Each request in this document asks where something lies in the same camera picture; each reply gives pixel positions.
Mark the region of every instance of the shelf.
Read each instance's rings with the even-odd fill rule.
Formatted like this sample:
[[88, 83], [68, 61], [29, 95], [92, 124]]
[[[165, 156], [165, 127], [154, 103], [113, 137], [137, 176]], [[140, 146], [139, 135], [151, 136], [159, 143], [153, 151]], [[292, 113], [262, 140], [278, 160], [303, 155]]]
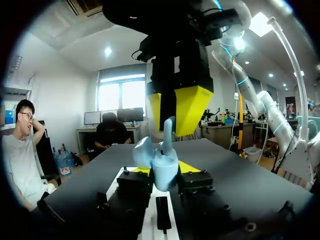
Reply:
[[7, 129], [14, 129], [15, 127], [16, 127], [15, 123], [6, 124], [6, 125], [0, 127], [0, 131], [7, 130]]
[[4, 86], [4, 94], [25, 96], [31, 91], [29, 85], [6, 84]]

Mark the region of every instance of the water bottle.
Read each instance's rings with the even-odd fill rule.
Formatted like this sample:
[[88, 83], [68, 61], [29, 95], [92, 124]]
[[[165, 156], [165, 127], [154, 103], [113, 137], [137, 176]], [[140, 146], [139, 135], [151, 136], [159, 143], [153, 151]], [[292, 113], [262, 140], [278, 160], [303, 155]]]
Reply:
[[56, 152], [55, 147], [52, 148], [52, 154], [53, 154], [53, 159], [54, 159], [55, 165], [58, 167], [58, 155], [59, 154]]
[[72, 156], [72, 153], [66, 149], [66, 145], [64, 143], [62, 143], [62, 148], [63, 148], [64, 153], [66, 154], [66, 159], [67, 159], [67, 162], [68, 162], [70, 169], [71, 170], [74, 169], [75, 163], [74, 163], [74, 157]]
[[62, 153], [61, 149], [58, 150], [57, 156], [58, 168], [62, 177], [68, 177], [71, 174], [69, 164], [67, 162], [66, 154]]

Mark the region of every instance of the window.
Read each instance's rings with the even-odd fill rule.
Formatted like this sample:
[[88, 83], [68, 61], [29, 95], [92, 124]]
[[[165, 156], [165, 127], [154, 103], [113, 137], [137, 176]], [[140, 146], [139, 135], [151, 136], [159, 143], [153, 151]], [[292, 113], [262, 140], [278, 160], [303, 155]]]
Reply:
[[146, 117], [145, 74], [101, 79], [98, 89], [98, 110], [143, 108]]

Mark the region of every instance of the glasses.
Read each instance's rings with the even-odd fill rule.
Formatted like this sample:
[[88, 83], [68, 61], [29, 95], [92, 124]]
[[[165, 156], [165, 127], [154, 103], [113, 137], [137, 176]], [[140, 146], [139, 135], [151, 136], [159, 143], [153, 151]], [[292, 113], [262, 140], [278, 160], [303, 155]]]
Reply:
[[27, 113], [27, 112], [19, 112], [19, 113], [20, 113], [20, 114], [26, 114], [26, 115], [28, 116], [29, 121], [33, 121], [33, 120], [34, 120], [34, 117], [33, 117], [33, 116], [30, 116], [30, 114]]

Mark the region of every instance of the man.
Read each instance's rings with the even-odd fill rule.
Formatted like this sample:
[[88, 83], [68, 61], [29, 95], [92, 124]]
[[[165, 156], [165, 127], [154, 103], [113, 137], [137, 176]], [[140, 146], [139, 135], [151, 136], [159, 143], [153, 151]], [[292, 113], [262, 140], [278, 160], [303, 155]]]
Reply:
[[[37, 169], [34, 147], [43, 136], [45, 127], [33, 118], [34, 113], [32, 102], [20, 101], [16, 106], [13, 134], [2, 137], [9, 183], [18, 201], [29, 211], [36, 207], [44, 192], [55, 190], [53, 184], [43, 184]], [[30, 136], [32, 126], [37, 132]]]
[[125, 125], [117, 120], [113, 112], [103, 114], [102, 123], [96, 128], [96, 141], [94, 143], [95, 155], [98, 156], [112, 144], [129, 144], [131, 139]]

